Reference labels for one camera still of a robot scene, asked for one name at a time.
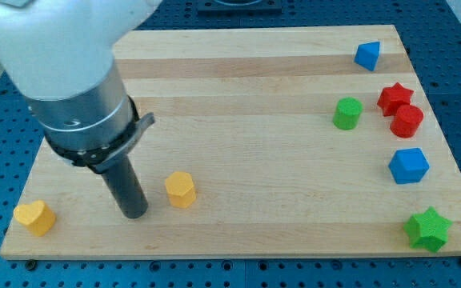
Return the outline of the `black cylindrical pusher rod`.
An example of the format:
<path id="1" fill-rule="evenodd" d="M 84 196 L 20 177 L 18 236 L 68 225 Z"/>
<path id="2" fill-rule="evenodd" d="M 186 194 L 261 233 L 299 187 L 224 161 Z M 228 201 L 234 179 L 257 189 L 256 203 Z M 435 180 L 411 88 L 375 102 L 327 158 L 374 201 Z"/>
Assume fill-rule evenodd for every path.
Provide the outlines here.
<path id="1" fill-rule="evenodd" d="M 126 218 L 140 218 L 146 213 L 148 201 L 127 156 L 106 170 L 102 179 Z"/>

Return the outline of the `silver black flange mount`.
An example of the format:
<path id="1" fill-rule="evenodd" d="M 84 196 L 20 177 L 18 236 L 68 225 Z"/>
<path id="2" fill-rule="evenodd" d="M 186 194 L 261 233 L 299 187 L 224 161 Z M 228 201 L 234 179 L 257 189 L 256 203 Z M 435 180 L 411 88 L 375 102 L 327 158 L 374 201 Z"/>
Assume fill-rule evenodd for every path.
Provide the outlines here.
<path id="1" fill-rule="evenodd" d="M 155 122 L 152 113 L 138 115 L 115 64 L 86 92 L 61 100 L 27 98 L 26 102 L 53 151 L 96 174 L 122 161 Z"/>

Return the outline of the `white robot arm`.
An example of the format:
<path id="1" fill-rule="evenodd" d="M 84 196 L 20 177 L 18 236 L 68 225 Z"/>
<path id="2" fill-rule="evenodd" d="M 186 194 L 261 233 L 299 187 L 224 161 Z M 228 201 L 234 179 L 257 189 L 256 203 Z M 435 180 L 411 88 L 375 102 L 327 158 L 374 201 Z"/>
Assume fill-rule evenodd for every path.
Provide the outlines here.
<path id="1" fill-rule="evenodd" d="M 122 213 L 148 202 L 128 158 L 154 123 L 126 92 L 113 46 L 146 21 L 157 0 L 0 1 L 0 63 L 50 147 L 100 174 Z"/>

